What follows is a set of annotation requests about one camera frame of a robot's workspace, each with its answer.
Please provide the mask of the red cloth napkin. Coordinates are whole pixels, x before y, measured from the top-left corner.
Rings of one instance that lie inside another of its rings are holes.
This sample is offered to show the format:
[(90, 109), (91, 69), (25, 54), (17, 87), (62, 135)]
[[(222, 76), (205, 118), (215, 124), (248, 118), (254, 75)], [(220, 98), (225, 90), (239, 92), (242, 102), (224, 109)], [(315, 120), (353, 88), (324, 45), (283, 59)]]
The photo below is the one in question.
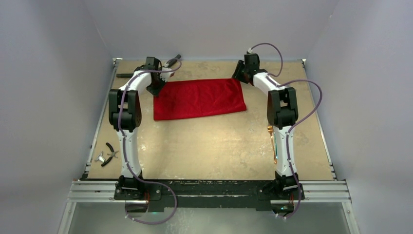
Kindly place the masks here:
[(153, 98), (153, 119), (178, 120), (246, 111), (241, 83), (232, 78), (168, 82)]

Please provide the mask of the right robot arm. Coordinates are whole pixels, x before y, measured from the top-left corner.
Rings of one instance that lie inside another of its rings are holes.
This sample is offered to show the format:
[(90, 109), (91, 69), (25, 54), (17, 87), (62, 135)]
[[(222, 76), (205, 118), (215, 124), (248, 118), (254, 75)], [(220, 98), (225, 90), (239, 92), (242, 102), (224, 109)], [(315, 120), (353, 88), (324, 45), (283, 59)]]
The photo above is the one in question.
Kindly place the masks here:
[(259, 55), (247, 52), (238, 61), (232, 78), (251, 84), (266, 95), (266, 117), (276, 164), (273, 191), (277, 197), (286, 198), (299, 185), (293, 153), (294, 126), (299, 117), (297, 94), (288, 82), (278, 83), (271, 76), (260, 68)]

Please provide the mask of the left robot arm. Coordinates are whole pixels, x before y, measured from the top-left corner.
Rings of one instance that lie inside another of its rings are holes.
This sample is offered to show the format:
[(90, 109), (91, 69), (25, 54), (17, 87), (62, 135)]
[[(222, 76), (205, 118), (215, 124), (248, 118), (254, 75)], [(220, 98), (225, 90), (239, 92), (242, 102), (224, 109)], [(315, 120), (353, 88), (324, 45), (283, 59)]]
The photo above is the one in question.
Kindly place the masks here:
[(137, 151), (138, 127), (142, 121), (139, 95), (148, 91), (158, 96), (168, 78), (174, 72), (164, 68), (155, 57), (147, 57), (145, 64), (137, 67), (131, 78), (120, 88), (109, 91), (109, 122), (116, 131), (122, 157), (121, 176), (118, 185), (126, 189), (132, 199), (140, 199), (145, 194), (145, 184), (141, 173)]

